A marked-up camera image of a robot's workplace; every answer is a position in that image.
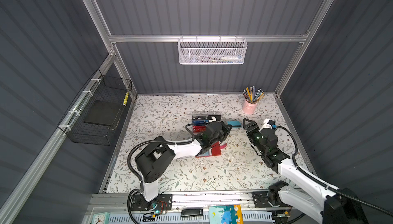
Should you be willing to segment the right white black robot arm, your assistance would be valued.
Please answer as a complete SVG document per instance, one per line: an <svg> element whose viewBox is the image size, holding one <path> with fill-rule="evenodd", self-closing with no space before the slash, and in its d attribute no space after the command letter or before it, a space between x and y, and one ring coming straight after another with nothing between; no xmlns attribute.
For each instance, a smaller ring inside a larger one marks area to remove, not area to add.
<svg viewBox="0 0 393 224"><path fill-rule="evenodd" d="M340 190L307 170L301 168L295 155L289 156L278 148L278 137L273 120L266 119L262 127L247 118L243 128L252 148L264 164L275 173L293 182L297 189L285 181L268 188L267 200L272 207L288 205L319 224L366 224L368 222L360 200L349 189Z"/></svg>

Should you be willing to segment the blue credit card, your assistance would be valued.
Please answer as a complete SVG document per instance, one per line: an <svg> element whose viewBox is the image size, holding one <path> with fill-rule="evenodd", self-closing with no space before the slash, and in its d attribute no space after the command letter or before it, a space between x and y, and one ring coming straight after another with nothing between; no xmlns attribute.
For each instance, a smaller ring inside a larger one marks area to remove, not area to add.
<svg viewBox="0 0 393 224"><path fill-rule="evenodd" d="M231 125L233 128L242 128L242 124L239 121L227 121L227 125Z"/></svg>

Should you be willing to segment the red card holder wallet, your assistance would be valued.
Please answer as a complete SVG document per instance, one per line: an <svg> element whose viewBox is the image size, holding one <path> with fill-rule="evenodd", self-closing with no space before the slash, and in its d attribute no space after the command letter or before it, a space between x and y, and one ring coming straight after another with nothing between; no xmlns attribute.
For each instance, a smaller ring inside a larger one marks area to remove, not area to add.
<svg viewBox="0 0 393 224"><path fill-rule="evenodd" d="M203 154L197 155L197 158L203 158L203 157L210 157L210 156L220 156L222 155L222 150L227 147L226 142L217 142L212 145L212 147L209 149L209 151L206 151Z"/></svg>

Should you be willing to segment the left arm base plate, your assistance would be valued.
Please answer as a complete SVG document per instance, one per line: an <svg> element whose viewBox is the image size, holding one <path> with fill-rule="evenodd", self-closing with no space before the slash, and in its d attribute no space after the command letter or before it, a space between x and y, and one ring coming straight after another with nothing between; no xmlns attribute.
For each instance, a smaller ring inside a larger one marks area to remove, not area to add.
<svg viewBox="0 0 393 224"><path fill-rule="evenodd" d="M172 209L173 195L159 194L151 201L145 200L142 194L131 197L129 207L131 211L168 211Z"/></svg>

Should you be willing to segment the clear plastic organizer box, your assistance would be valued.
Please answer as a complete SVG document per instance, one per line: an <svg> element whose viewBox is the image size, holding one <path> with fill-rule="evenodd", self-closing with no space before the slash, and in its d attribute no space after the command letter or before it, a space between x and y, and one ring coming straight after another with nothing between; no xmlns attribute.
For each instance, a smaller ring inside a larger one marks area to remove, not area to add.
<svg viewBox="0 0 393 224"><path fill-rule="evenodd" d="M209 123L222 120L223 113L219 111L195 111L191 115L192 130L194 134L204 132Z"/></svg>

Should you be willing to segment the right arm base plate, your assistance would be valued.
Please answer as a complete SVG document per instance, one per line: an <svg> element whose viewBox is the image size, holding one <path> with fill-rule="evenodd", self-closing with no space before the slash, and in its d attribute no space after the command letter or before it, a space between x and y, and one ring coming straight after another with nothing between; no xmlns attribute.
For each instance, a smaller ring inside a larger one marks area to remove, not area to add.
<svg viewBox="0 0 393 224"><path fill-rule="evenodd" d="M276 193L268 191L254 191L251 193L256 208L289 208Z"/></svg>

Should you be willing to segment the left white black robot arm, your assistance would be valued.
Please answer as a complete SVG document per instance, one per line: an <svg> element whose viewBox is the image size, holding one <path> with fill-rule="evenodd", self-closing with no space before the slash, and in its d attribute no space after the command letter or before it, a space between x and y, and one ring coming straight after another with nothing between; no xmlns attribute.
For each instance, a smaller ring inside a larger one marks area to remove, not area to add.
<svg viewBox="0 0 393 224"><path fill-rule="evenodd" d="M135 146L128 155L127 164L130 171L138 178L140 192L147 202L159 196L158 180L173 160L196 157L214 148L220 148L229 136L232 125L223 121L210 122L205 131L183 141L167 141L162 136L145 141Z"/></svg>

